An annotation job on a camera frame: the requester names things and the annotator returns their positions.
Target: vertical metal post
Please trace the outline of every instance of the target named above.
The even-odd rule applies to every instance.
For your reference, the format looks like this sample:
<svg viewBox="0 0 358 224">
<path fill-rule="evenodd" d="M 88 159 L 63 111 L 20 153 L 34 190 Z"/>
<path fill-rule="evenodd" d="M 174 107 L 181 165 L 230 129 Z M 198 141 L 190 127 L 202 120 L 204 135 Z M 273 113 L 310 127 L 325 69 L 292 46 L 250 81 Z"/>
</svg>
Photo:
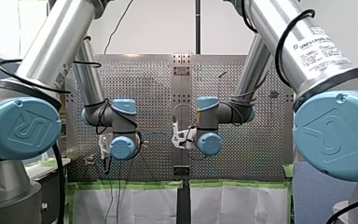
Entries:
<svg viewBox="0 0 358 224">
<path fill-rule="evenodd" d="M 201 54 L 201 0 L 196 0 L 196 54 Z"/>
</svg>

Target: black cable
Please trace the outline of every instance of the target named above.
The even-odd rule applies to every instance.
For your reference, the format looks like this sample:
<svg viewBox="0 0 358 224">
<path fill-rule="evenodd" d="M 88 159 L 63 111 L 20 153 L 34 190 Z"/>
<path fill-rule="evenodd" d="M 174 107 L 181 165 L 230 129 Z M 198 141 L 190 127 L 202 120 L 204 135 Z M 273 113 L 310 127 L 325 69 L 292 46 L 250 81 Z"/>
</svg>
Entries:
<svg viewBox="0 0 358 224">
<path fill-rule="evenodd" d="M 53 151 L 54 151 L 54 156 L 57 161 L 58 177 L 59 177 L 59 184 L 60 184 L 60 191 L 59 191 L 60 204 L 59 204 L 59 213 L 58 213 L 57 223 L 63 224 L 63 222 L 64 222 L 63 219 L 64 219 L 64 215 L 65 215 L 65 176 L 63 173 L 61 152 L 58 149 L 57 143 L 55 143 L 53 145 Z"/>
<path fill-rule="evenodd" d="M 18 81 L 20 81 L 20 82 L 22 82 L 24 84 L 43 89 L 45 91 L 54 91 L 54 92 L 57 92 L 57 93 L 66 93 L 66 94 L 71 93 L 69 91 L 60 91 L 60 90 L 52 89 L 50 87 L 46 87 L 46 86 L 42 86 L 42 85 L 33 83 L 32 81 L 29 81 L 29 80 L 24 79 L 22 77 L 18 77 L 16 74 L 7 71 L 6 68 L 3 66 L 4 64 L 7 64 L 7 63 L 20 63 L 20 62 L 22 62 L 22 59 L 2 60 L 0 62 L 0 71 L 5 73 L 6 75 L 8 75 L 10 77 L 16 78 Z"/>
<path fill-rule="evenodd" d="M 43 86 L 43 85 L 40 85 L 40 84 L 37 84 L 37 83 L 34 83 L 32 81 L 29 81 L 25 78 L 22 78 L 22 77 L 19 77 L 17 76 L 16 74 L 8 71 L 3 65 L 5 64 L 8 64 L 8 63 L 20 63 L 22 62 L 22 59 L 12 59 L 12 60 L 2 60 L 0 62 L 0 71 L 5 73 L 6 75 L 10 76 L 10 77 L 13 77 L 15 79 L 17 79 L 18 81 L 24 83 L 24 84 L 27 84 L 29 86 L 33 86 L 33 87 L 37 87 L 37 88 L 40 88 L 40 89 L 43 89 L 45 91 L 54 91 L 54 92 L 57 92 L 57 93 L 64 93 L 64 94 L 69 94 L 71 92 L 69 91 L 61 91 L 61 90 L 57 90 L 57 89 L 52 89 L 50 87 L 47 87 L 47 86 Z M 74 61 L 74 63 L 80 63 L 80 64 L 88 64 L 88 65 L 94 65 L 96 68 L 99 68 L 101 67 L 102 65 L 100 63 L 93 63 L 93 62 L 79 62 L 79 61 Z"/>
<path fill-rule="evenodd" d="M 275 69 L 277 70 L 277 74 L 278 74 L 278 77 L 281 80 L 281 82 L 283 82 L 284 85 L 286 85 L 290 88 L 291 88 L 290 83 L 286 80 L 286 78 L 284 78 L 284 76 L 282 74 L 282 70 L 281 70 L 281 57 L 282 57 L 284 41 L 286 40 L 287 36 L 289 36 L 290 32 L 293 30 L 293 28 L 297 25 L 297 23 L 299 21 L 301 21 L 307 17 L 314 18 L 315 14 L 316 14 L 316 12 L 313 9 L 307 9 L 307 10 L 301 12 L 300 14 L 298 14 L 298 16 L 296 16 L 292 21 L 289 22 L 286 29 L 283 31 L 281 38 L 278 41 L 278 45 L 275 50 Z"/>
<path fill-rule="evenodd" d="M 350 204 L 346 207 L 344 207 L 343 209 L 337 211 L 334 215 L 332 215 L 326 222 L 326 224 L 333 224 L 336 222 L 336 220 L 338 220 L 338 218 L 343 215 L 344 213 L 347 213 L 355 208 L 358 207 L 358 202 Z"/>
<path fill-rule="evenodd" d="M 124 115 L 122 115 L 119 111 L 116 111 L 115 109 L 113 109 L 113 111 L 115 111 L 115 113 L 121 117 L 122 119 L 128 121 L 129 123 L 131 123 L 133 126 L 135 126 L 135 128 L 138 128 L 138 124 L 135 121 L 132 121 L 131 119 L 128 119 L 127 117 L 125 117 Z"/>
<path fill-rule="evenodd" d="M 74 63 L 78 64 L 85 64 L 85 65 L 94 65 L 95 68 L 100 68 L 103 65 L 101 63 L 94 63 L 94 62 L 81 62 L 81 61 L 74 61 Z"/>
<path fill-rule="evenodd" d="M 111 168 L 111 166 L 112 166 L 112 157 L 109 158 L 109 164 L 108 164 L 107 168 L 106 168 L 106 158 L 103 159 L 103 173 L 104 173 L 105 175 L 109 175 L 109 174 L 110 174 L 110 168 Z"/>
<path fill-rule="evenodd" d="M 254 33 L 258 34 L 258 32 L 254 28 L 254 26 L 250 22 L 248 22 L 248 17 L 246 16 L 245 1 L 244 0 L 241 0 L 241 12 L 242 12 L 243 21 L 245 22 L 245 24 L 249 28 L 249 30 L 251 30 Z"/>
<path fill-rule="evenodd" d="M 113 187 L 112 187 L 112 181 L 110 179 L 109 179 L 109 185 L 110 185 L 110 204 L 106 211 L 104 224 L 107 223 L 107 217 L 109 216 L 110 208 L 112 207 L 113 204 Z"/>
<path fill-rule="evenodd" d="M 105 100 L 105 106 L 100 110 L 100 113 L 98 113 L 98 121 L 97 121 L 97 125 L 95 125 L 95 132 L 97 134 L 103 134 L 104 131 L 106 131 L 107 129 L 107 127 L 104 127 L 102 131 L 99 131 L 100 126 L 103 125 L 104 112 L 106 111 L 106 108 L 110 106 L 109 99 L 105 98 L 104 100 Z"/>
<path fill-rule="evenodd" d="M 208 156 L 204 156 L 204 157 L 202 157 L 202 158 L 194 158 L 194 157 L 192 157 L 191 155 L 190 155 L 190 152 L 189 151 L 187 151 L 187 142 L 191 142 L 190 141 L 190 139 L 188 139 L 188 135 L 190 134 L 190 130 L 191 129 L 193 129 L 193 128 L 197 128 L 194 124 L 196 123 L 196 119 L 194 120 L 194 122 L 193 122 L 193 124 L 191 125 L 191 127 L 188 129 L 188 132 L 187 132 L 187 134 L 186 134 L 186 139 L 185 139 L 185 149 L 184 149 L 184 151 L 185 151 L 185 153 L 187 154 L 187 156 L 192 160 L 192 161 L 203 161 L 203 160 L 205 160 L 206 158 L 208 158 Z M 200 151 L 200 149 L 197 147 L 197 145 L 196 145 L 196 143 L 194 143 L 193 144 L 194 145 L 194 147 L 198 150 L 198 151 Z"/>
<path fill-rule="evenodd" d="M 105 49 L 104 49 L 104 51 L 103 51 L 103 54 L 106 54 L 107 48 L 109 48 L 110 41 L 112 40 L 112 36 L 116 33 L 118 27 L 119 27 L 120 24 L 121 24 L 121 21 L 123 20 L 124 16 L 127 14 L 127 11 L 129 10 L 129 8 L 130 8 L 132 2 L 133 2 L 133 0 L 130 0 L 129 4 L 128 4 L 127 7 L 126 7 L 126 10 L 124 10 L 123 15 L 121 15 L 120 20 L 118 20 L 118 23 L 117 23 L 117 25 L 116 25 L 115 30 L 112 32 L 112 34 L 110 34 L 109 40 L 107 41 L 106 47 L 105 47 Z"/>
<path fill-rule="evenodd" d="M 121 168 L 122 161 L 118 165 L 118 196 L 117 196 L 117 206 L 116 206 L 116 224 L 118 224 L 118 208 L 120 206 L 120 194 L 121 194 Z"/>
</svg>

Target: pegboard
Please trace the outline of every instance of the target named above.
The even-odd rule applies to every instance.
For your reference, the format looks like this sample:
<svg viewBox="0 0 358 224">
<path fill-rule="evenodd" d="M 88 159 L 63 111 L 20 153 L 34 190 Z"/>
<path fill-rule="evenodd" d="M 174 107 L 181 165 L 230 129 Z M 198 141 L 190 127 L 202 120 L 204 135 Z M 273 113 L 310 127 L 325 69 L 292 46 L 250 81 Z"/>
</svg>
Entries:
<svg viewBox="0 0 358 224">
<path fill-rule="evenodd" d="M 243 63 L 241 56 L 193 56 L 193 106 L 200 96 L 218 95 L 221 101 L 227 101 L 236 90 Z M 240 127 L 220 124 L 220 154 L 191 160 L 191 178 L 283 179 L 282 166 L 292 160 L 292 103 L 293 92 L 280 82 L 272 65 L 256 97 L 255 119 Z M 201 157 L 196 150 L 190 155 Z"/>
<path fill-rule="evenodd" d="M 171 57 L 102 55 L 96 60 L 103 65 L 98 72 L 105 97 L 136 101 L 138 130 L 149 143 L 133 161 L 124 161 L 120 165 L 112 160 L 111 174 L 104 175 L 99 137 L 95 127 L 81 121 L 83 104 L 80 92 L 76 82 L 69 79 L 67 88 L 74 90 L 69 96 L 73 99 L 67 99 L 68 156 L 73 160 L 69 167 L 69 180 L 117 179 L 120 166 L 120 176 L 124 179 L 172 180 Z"/>
<path fill-rule="evenodd" d="M 123 162 L 121 178 L 160 181 L 173 180 L 173 166 L 178 161 L 171 143 L 175 99 L 172 93 L 183 86 L 181 94 L 191 96 L 186 101 L 193 107 L 202 95 L 219 95 L 222 101 L 227 100 L 235 91 L 245 57 L 192 55 L 188 64 L 190 86 L 186 87 L 185 82 L 175 83 L 172 79 L 175 65 L 172 55 L 99 55 L 96 60 L 103 64 L 98 71 L 105 97 L 134 99 L 139 130 L 150 142 L 134 161 Z M 83 105 L 73 76 L 66 86 L 73 91 L 66 99 L 67 151 L 73 160 L 69 180 L 117 179 L 120 166 L 117 161 L 112 162 L 110 175 L 103 174 L 98 136 L 94 127 L 81 121 Z M 269 97 L 272 91 L 279 93 L 277 98 Z M 203 161 L 184 161 L 183 165 L 190 165 L 191 178 L 283 179 L 282 166 L 292 158 L 292 99 L 292 93 L 271 68 L 257 97 L 256 119 L 241 127 L 220 125 L 224 139 L 221 153 Z M 190 155 L 198 157 L 198 153 L 192 150 Z"/>
</svg>

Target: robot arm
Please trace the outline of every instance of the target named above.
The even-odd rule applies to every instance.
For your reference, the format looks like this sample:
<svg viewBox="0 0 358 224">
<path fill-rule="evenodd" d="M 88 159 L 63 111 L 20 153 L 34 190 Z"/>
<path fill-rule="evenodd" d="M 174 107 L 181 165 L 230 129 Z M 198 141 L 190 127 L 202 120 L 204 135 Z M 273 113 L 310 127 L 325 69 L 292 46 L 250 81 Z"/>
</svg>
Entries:
<svg viewBox="0 0 358 224">
<path fill-rule="evenodd" d="M 224 104 L 217 97 L 199 98 L 194 141 L 198 149 L 217 154 L 219 123 L 252 120 L 255 91 L 247 93 L 262 82 L 273 54 L 282 79 L 296 93 L 293 133 L 301 154 L 325 174 L 358 181 L 358 67 L 316 25 L 313 11 L 303 11 L 297 0 L 229 2 L 240 14 L 246 12 L 258 35 L 237 96 Z"/>
<path fill-rule="evenodd" d="M 80 45 L 76 59 L 93 62 L 90 38 Z M 136 105 L 132 99 L 105 99 L 97 69 L 82 63 L 74 64 L 76 83 L 85 108 L 82 111 L 84 123 L 99 127 L 112 127 L 113 138 L 107 153 L 119 161 L 130 160 L 141 146 L 142 136 L 136 131 Z"/>
<path fill-rule="evenodd" d="M 58 1 L 16 72 L 38 87 L 14 78 L 0 80 L 0 160 L 29 159 L 57 141 L 61 132 L 58 93 L 63 92 L 59 90 L 77 52 L 79 61 L 92 62 L 90 40 L 84 36 L 106 4 L 104 0 Z M 135 102 L 105 101 L 96 69 L 79 64 L 74 70 L 86 107 L 85 122 L 113 127 L 111 154 L 118 160 L 130 158 L 141 142 L 136 134 Z"/>
</svg>

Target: silver arm segment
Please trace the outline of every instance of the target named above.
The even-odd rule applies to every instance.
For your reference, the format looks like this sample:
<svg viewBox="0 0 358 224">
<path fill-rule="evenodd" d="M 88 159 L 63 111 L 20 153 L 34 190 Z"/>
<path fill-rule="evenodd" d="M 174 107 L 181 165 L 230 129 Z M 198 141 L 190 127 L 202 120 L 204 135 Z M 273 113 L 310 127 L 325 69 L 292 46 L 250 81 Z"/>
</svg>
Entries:
<svg viewBox="0 0 358 224">
<path fill-rule="evenodd" d="M 80 45 L 76 60 L 86 63 L 94 62 L 92 46 L 87 37 Z M 103 102 L 105 97 L 97 68 L 95 66 L 81 63 L 74 63 L 73 68 L 83 104 L 87 106 L 97 105 L 100 102 Z"/>
<path fill-rule="evenodd" d="M 17 70 L 17 76 L 62 89 L 72 61 L 92 20 L 91 1 L 57 1 Z M 57 93 L 43 91 L 57 98 Z"/>
<path fill-rule="evenodd" d="M 234 100 L 252 102 L 255 99 L 258 87 L 266 78 L 271 62 L 270 55 L 261 36 L 255 35 L 233 95 Z"/>
</svg>

